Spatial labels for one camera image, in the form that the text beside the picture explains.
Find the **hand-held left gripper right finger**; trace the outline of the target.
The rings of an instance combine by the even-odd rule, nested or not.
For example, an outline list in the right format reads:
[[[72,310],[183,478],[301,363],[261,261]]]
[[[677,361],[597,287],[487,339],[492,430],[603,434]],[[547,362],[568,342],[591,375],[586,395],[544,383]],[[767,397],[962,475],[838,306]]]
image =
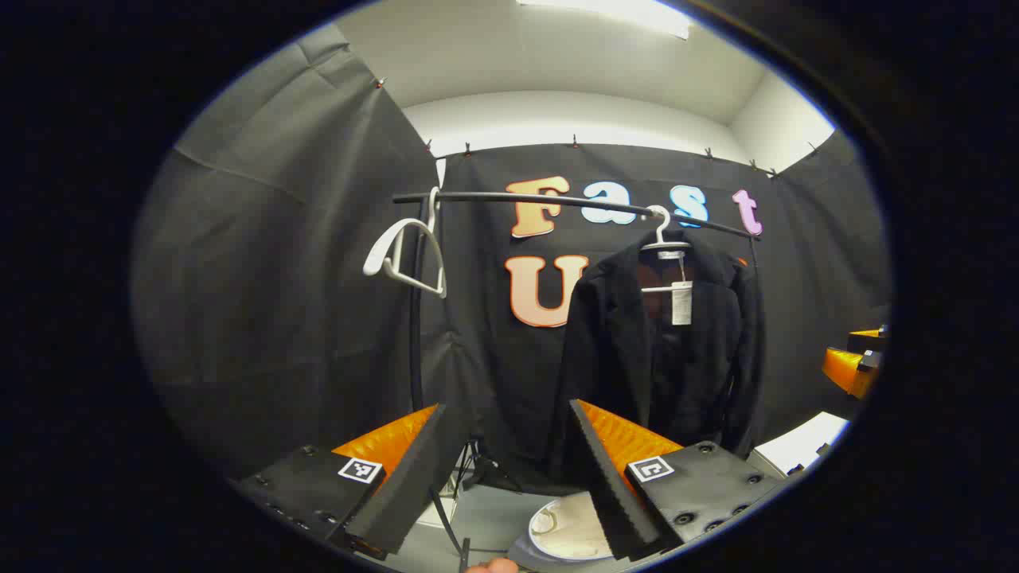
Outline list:
[[[568,468],[616,559],[698,543],[773,498],[783,480],[717,442],[671,442],[585,400],[568,403]]]

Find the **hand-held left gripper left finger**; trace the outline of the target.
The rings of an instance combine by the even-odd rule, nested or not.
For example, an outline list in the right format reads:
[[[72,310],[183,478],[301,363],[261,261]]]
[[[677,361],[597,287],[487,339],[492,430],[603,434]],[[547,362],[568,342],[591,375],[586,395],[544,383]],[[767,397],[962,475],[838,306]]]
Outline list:
[[[461,412],[436,403],[345,445],[300,446],[236,488],[303,536],[382,561],[401,549],[467,440]]]

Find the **white laundry hamper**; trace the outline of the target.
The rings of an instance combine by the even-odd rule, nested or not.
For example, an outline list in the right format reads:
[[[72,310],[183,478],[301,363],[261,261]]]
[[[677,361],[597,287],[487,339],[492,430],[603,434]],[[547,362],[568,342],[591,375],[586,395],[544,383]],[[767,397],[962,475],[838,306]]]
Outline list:
[[[525,514],[507,551],[528,573],[622,573],[589,493],[550,497]]]

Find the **black jacket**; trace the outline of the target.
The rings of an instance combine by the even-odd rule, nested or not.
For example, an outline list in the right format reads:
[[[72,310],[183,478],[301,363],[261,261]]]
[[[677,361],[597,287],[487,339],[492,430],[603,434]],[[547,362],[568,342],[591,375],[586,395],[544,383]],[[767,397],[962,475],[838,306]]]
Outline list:
[[[717,442],[746,457],[762,380],[764,312],[755,268],[688,229],[689,245],[665,259],[648,232],[585,271],[572,291],[545,465],[562,485],[581,485],[568,403],[579,399],[663,438]]]

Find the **white hanger with clothes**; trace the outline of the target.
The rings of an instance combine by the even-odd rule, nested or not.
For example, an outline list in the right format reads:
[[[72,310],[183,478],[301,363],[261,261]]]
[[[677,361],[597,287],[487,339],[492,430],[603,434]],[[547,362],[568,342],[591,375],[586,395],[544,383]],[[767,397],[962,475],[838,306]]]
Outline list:
[[[669,226],[672,221],[672,214],[666,207],[660,205],[651,205],[647,207],[650,211],[651,216],[657,216],[662,218],[662,223],[655,229],[654,242],[643,244],[640,247],[641,251],[676,251],[677,252],[677,263],[680,267],[681,281],[673,287],[644,287],[642,293],[665,293],[665,291],[682,291],[682,290],[692,290],[692,283],[685,279],[685,254],[689,253],[693,249],[693,246],[689,242],[671,242],[666,240],[665,230]]]

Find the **empty white plastic hanger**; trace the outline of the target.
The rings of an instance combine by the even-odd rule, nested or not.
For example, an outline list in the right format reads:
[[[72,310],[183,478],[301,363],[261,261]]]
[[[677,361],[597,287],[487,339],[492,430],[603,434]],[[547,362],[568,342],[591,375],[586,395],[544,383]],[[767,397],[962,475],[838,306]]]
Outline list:
[[[428,293],[436,294],[440,298],[447,297],[447,275],[445,275],[443,249],[441,249],[440,242],[435,232],[438,212],[440,211],[438,201],[439,192],[440,187],[433,186],[428,194],[428,217],[425,221],[412,217],[400,219],[390,225],[385,232],[375,240],[361,269],[364,275],[374,276],[378,275],[379,272],[385,273],[387,277],[396,280],[396,282],[408,284],[408,287],[414,287],[414,289],[421,291],[428,291]],[[420,238],[424,239],[425,244],[428,244],[436,257],[437,277],[435,287],[423,283],[421,280],[415,279],[414,276],[405,275],[400,271],[404,237],[408,229],[412,228],[419,229]]]

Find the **black metal clothes rack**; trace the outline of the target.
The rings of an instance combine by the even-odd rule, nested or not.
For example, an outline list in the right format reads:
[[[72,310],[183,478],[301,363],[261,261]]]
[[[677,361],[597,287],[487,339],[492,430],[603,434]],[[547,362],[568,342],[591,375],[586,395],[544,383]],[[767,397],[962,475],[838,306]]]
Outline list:
[[[647,209],[649,206],[634,206],[625,205],[621,203],[596,201],[591,199],[579,199],[579,198],[567,198],[564,196],[551,197],[545,195],[524,195],[524,193],[481,193],[481,192],[441,192],[438,195],[439,203],[443,202],[500,202],[500,203],[528,203],[528,204],[538,204],[538,205],[559,205],[559,206],[571,206],[578,208],[591,208],[591,209],[601,209],[607,211],[619,211],[627,212],[630,214],[641,215],[641,216],[651,216],[650,211]],[[392,197],[392,203],[396,205],[401,204],[412,204],[417,203],[419,205],[419,214],[428,216],[428,193],[398,193],[398,195]],[[711,229],[711,231],[723,232],[732,236],[738,236],[748,240],[749,249],[751,253],[752,267],[756,273],[759,272],[757,251],[755,249],[755,244],[760,242],[762,239],[760,236],[754,236],[750,232],[739,231],[739,229],[732,228],[732,226],[725,226],[722,224],[714,224],[713,222],[696,219],[688,216],[681,216],[672,214],[672,221],[676,221],[677,224],[695,224],[700,226],[700,228]],[[422,407],[424,405],[423,399],[423,382],[422,382],[422,371],[421,371],[421,296],[419,294],[412,294],[410,297],[410,333],[408,334],[408,359],[410,359],[410,398],[413,407]]]

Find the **black backdrop stand legs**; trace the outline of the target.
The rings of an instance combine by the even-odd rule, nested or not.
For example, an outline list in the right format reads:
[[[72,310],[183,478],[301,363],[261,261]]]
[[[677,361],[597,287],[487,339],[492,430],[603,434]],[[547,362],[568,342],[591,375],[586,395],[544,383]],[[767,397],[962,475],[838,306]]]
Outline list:
[[[483,439],[470,435],[455,462],[452,494],[458,497],[477,485],[505,489],[518,496],[524,493],[523,485],[509,474],[505,464],[499,463],[489,454]]]

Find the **black backdrop cloth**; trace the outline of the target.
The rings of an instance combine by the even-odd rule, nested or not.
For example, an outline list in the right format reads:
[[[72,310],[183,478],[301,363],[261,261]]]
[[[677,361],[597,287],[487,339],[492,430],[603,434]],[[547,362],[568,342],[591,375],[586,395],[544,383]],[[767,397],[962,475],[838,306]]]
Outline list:
[[[826,349],[891,317],[884,221],[852,142],[779,173],[662,142],[573,142],[539,127],[575,95],[455,103],[499,146],[437,158],[350,39],[306,33],[233,81],[158,170],[131,268],[139,352],[174,421],[230,478],[288,450],[337,446],[417,407],[410,297],[421,296],[423,407],[445,403],[524,492],[558,496],[545,465],[576,283],[662,218],[559,205],[443,202],[446,298],[361,269],[419,214],[398,193],[524,193],[634,206],[760,236],[764,312],[754,446],[854,407],[820,372]],[[531,135],[539,127],[538,135]]]

